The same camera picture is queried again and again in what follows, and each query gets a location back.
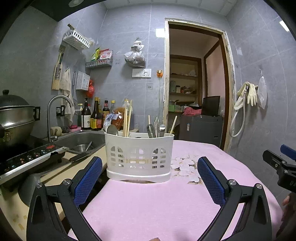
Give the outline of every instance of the metal screw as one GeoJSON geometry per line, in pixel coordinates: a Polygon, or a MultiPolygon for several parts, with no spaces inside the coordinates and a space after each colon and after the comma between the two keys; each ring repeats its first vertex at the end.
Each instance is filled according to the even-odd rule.
{"type": "Polygon", "coordinates": [[[237,184],[237,182],[236,182],[236,180],[230,179],[230,180],[229,180],[229,184],[230,184],[231,186],[235,186],[235,185],[237,184]]]}
{"type": "Polygon", "coordinates": [[[43,183],[37,183],[36,187],[41,188],[43,186],[43,183]]]}
{"type": "Polygon", "coordinates": [[[257,183],[257,184],[256,184],[256,187],[257,187],[258,189],[262,189],[262,185],[261,185],[260,183],[257,183]]]}
{"type": "Polygon", "coordinates": [[[71,179],[65,179],[65,180],[63,180],[63,184],[64,185],[69,185],[71,183],[71,179]]]}

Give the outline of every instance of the red button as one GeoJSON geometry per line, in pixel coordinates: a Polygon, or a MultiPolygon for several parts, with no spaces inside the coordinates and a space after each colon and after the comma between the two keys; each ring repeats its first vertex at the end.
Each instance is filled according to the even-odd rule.
{"type": "Polygon", "coordinates": [[[51,149],[53,147],[55,147],[55,145],[48,146],[48,147],[46,147],[46,149],[51,149]]]}

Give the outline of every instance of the pink tablecloth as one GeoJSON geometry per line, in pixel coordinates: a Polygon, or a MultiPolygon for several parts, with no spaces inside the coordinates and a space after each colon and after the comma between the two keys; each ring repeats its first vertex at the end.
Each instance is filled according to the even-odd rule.
{"type": "MultiPolygon", "coordinates": [[[[129,183],[109,180],[90,202],[83,215],[103,241],[196,241],[217,214],[206,187],[192,171],[197,160],[206,156],[227,179],[240,185],[260,183],[241,162],[216,146],[174,141],[172,178],[165,183],[129,183]]],[[[280,226],[282,210],[275,197],[263,185],[271,214],[273,236],[280,226]]],[[[243,204],[223,238],[231,235],[243,204]]],[[[69,236],[75,238],[73,231],[69,236]]]]}

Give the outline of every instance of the light switch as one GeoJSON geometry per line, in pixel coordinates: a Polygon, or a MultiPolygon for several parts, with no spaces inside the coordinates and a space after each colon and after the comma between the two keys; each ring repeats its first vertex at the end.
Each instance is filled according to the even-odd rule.
{"type": "Polygon", "coordinates": [[[151,69],[143,69],[142,78],[151,78],[151,69]]]}
{"type": "Polygon", "coordinates": [[[143,69],[133,69],[132,77],[133,78],[141,78],[143,73],[143,69]]]}

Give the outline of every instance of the shower hose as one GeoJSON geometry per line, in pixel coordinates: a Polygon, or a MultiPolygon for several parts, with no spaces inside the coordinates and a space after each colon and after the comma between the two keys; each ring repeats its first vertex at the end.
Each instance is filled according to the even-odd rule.
{"type": "Polygon", "coordinates": [[[239,109],[238,110],[236,110],[235,111],[235,113],[234,113],[234,117],[233,117],[233,119],[232,119],[232,121],[231,121],[231,124],[230,124],[230,136],[231,137],[237,137],[240,133],[241,133],[241,131],[242,131],[242,129],[243,129],[243,127],[244,127],[244,121],[245,121],[245,119],[246,119],[246,109],[245,109],[245,99],[246,99],[246,93],[247,93],[247,90],[248,90],[248,86],[246,86],[246,89],[244,90],[244,96],[243,96],[243,103],[242,103],[242,108],[243,108],[243,120],[242,120],[242,126],[241,126],[241,128],[239,129],[239,131],[238,131],[238,133],[236,133],[235,135],[233,134],[233,131],[232,131],[232,126],[233,126],[233,124],[234,124],[234,120],[235,120],[235,118],[236,118],[236,116],[237,116],[237,113],[238,113],[238,111],[239,111],[239,109]]]}

